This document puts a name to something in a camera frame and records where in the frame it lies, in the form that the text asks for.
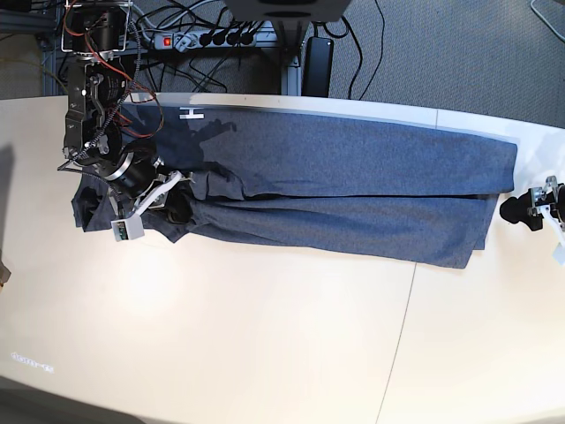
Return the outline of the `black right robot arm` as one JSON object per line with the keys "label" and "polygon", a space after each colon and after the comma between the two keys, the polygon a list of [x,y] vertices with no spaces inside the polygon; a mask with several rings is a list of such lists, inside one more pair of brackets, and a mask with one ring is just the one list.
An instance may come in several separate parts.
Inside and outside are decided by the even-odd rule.
{"label": "black right robot arm", "polygon": [[95,179],[106,188],[118,241],[143,236],[142,216],[148,210],[173,224],[191,219],[181,189],[192,176],[168,169],[151,134],[133,131],[121,114],[134,90],[147,90],[138,82],[140,62],[128,72],[118,56],[130,37],[141,42],[131,9],[130,1],[68,1],[61,37],[62,51],[75,60],[68,71],[65,161],[58,169]]}

